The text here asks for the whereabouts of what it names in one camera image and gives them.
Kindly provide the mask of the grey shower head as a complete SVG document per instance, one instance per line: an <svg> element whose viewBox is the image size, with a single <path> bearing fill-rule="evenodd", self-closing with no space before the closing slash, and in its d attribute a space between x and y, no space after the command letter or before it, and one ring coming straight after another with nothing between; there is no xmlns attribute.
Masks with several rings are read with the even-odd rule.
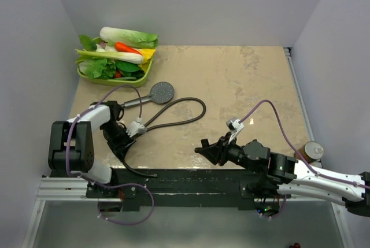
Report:
<svg viewBox="0 0 370 248"><path fill-rule="evenodd" d="M158 82L150 89L149 94L142 97L141 100L137 98L131 101L124 102L123 104L121 104L121 107L124 109L133 108L149 102L163 105L171 101L174 95L175 89L173 85L168 82Z"/></svg>

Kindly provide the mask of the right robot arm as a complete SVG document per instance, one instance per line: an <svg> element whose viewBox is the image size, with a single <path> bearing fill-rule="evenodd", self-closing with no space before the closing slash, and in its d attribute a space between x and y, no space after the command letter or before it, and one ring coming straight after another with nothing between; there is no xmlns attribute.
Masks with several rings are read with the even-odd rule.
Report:
<svg viewBox="0 0 370 248"><path fill-rule="evenodd" d="M277 195L300 195L343 205L348 212L369 216L369 173L347 175L306 164L294 157L274 153L270 148L253 140L239 146L230 140L230 133L210 144L201 140L195 153L213 165L232 162L253 175L242 187L256 198Z"/></svg>

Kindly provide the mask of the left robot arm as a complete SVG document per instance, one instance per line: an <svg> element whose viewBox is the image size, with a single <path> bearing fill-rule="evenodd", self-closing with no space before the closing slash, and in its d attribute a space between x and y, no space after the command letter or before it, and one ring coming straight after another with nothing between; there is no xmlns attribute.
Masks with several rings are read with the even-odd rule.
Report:
<svg viewBox="0 0 370 248"><path fill-rule="evenodd" d="M85 112L51 126L48 165L52 171L99 184L106 197L119 193L120 183L113 169L95 157L93 132L100 129L112 153L122 160L135 143L119 124L123 109L116 101L93 103Z"/></svg>

